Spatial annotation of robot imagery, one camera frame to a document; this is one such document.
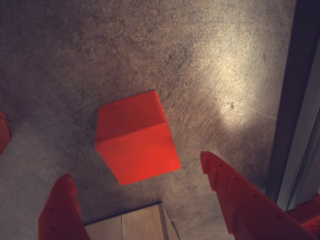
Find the floor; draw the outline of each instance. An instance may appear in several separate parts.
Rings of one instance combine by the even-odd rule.
[[[233,239],[200,151],[265,190],[294,0],[0,1],[0,237],[37,238],[55,180],[84,223],[163,202],[181,240]],[[181,168],[121,186],[94,148],[99,106],[156,90]]]

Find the orange cube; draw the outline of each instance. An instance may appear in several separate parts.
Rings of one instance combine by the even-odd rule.
[[[156,91],[101,106],[95,148],[122,185],[180,167]]]

